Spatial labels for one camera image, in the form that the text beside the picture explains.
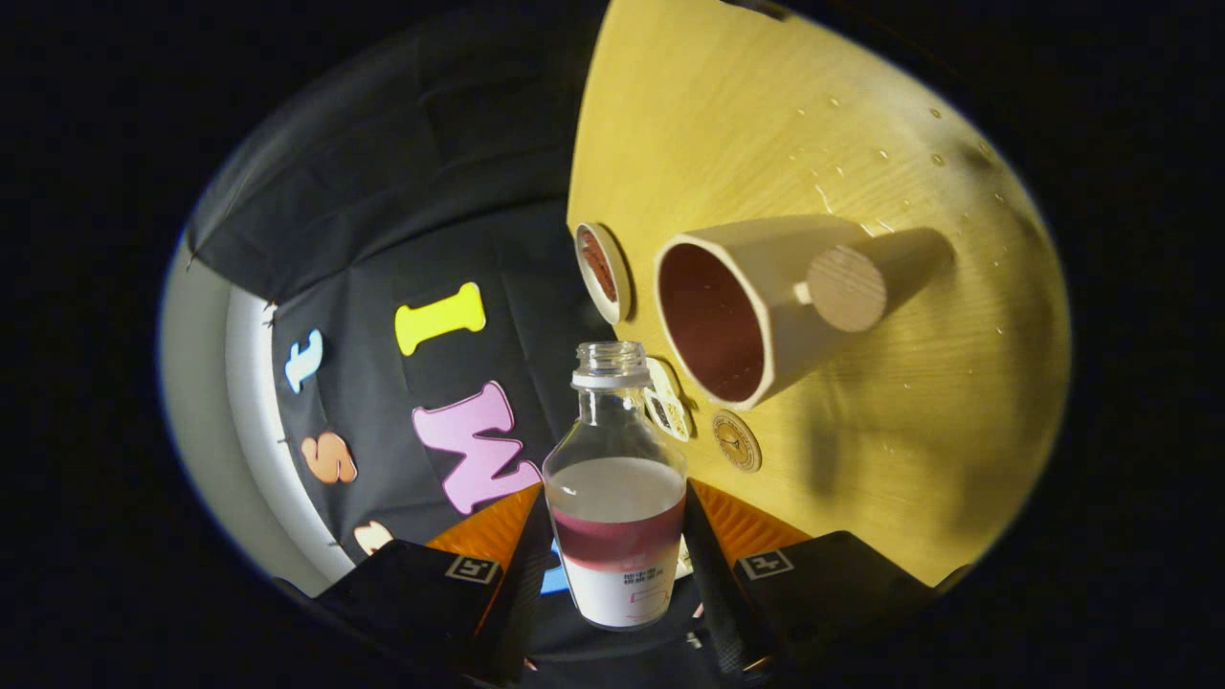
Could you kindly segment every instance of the cup handle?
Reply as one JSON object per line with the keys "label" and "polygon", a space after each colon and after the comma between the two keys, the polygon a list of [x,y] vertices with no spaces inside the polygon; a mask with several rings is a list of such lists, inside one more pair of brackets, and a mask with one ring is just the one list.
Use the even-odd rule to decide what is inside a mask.
{"label": "cup handle", "polygon": [[944,235],[920,227],[839,244],[809,265],[795,298],[843,332],[865,332],[915,295],[953,257]]}

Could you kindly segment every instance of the white liquid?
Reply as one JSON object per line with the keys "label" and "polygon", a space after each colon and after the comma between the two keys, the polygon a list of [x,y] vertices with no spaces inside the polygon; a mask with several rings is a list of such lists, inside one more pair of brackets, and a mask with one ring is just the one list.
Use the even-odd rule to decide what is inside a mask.
{"label": "white liquid", "polygon": [[[671,467],[638,457],[601,457],[568,466],[545,482],[550,514],[554,511],[599,523],[650,520],[675,508],[685,497],[685,479]],[[654,521],[655,528],[659,522]],[[627,526],[650,531],[649,523]],[[616,571],[590,569],[566,555],[570,595],[579,614],[606,629],[637,628],[668,612],[676,577],[676,541],[663,552]]]}
{"label": "white liquid", "polygon": [[616,523],[668,510],[685,494],[685,479],[668,465],[650,460],[603,457],[559,471],[545,490],[554,509],[587,521]]}

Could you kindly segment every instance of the foam letter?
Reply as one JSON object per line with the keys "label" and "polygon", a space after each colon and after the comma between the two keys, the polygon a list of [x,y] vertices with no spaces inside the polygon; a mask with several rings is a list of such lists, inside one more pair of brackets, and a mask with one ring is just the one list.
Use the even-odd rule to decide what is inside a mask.
{"label": "foam letter", "polygon": [[486,383],[480,394],[450,407],[413,409],[413,428],[426,447],[463,455],[442,482],[442,490],[466,515],[481,500],[510,495],[540,481],[540,472],[527,461],[519,462],[513,473],[494,478],[523,447],[518,440],[477,435],[514,428],[514,414],[497,383]]}
{"label": "foam letter", "polygon": [[405,357],[412,357],[421,342],[461,327],[473,332],[485,327],[485,306],[475,282],[466,282],[451,297],[419,309],[396,309],[396,342]]}
{"label": "foam letter", "polygon": [[294,342],[289,348],[289,360],[285,362],[285,378],[289,379],[294,395],[301,392],[303,381],[315,375],[323,360],[323,336],[318,333],[318,329],[310,331],[306,340],[309,343],[303,352],[298,351],[298,343]]}

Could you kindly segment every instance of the sticker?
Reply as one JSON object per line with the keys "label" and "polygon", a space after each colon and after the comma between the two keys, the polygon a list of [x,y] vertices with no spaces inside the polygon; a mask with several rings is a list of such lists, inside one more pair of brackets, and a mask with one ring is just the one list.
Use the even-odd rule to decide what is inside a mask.
{"label": "sticker", "polygon": [[744,568],[748,579],[764,579],[795,569],[791,560],[786,559],[786,555],[782,550],[766,550],[764,553],[740,558],[736,561]]}
{"label": "sticker", "polygon": [[728,409],[719,409],[712,424],[719,450],[736,468],[752,473],[762,468],[762,449],[740,417]]}
{"label": "sticker", "polygon": [[358,465],[353,462],[349,445],[339,435],[327,432],[306,438],[301,445],[306,468],[323,483],[353,483],[358,478]]}
{"label": "sticker", "polygon": [[497,563],[469,555],[459,555],[451,563],[447,576],[473,584],[489,584],[497,574]]}
{"label": "sticker", "polygon": [[358,539],[358,546],[361,546],[368,555],[375,554],[375,550],[394,541],[394,536],[387,531],[387,527],[374,520],[368,526],[354,528],[353,537]]}
{"label": "sticker", "polygon": [[285,362],[285,379],[294,395],[301,392],[303,381],[315,375],[318,364],[323,362],[323,336],[318,329],[310,331],[306,342],[306,348],[301,351],[298,349],[298,342],[294,342],[289,347],[289,360]]}

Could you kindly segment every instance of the wooden table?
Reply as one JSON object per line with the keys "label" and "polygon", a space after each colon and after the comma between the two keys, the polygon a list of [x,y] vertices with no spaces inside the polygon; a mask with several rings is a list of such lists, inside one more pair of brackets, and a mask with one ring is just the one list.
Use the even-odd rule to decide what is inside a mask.
{"label": "wooden table", "polygon": [[[568,223],[620,242],[617,327],[674,364],[690,473],[810,535],[845,528],[935,584],[974,561],[1042,471],[1068,390],[1061,268],[1005,158],[947,102],[800,17],[714,0],[614,0],[587,82]],[[877,234],[942,232],[954,264],[854,348],[740,417],[763,463],[710,438],[664,337],[653,259],[675,233],[831,213]]]}

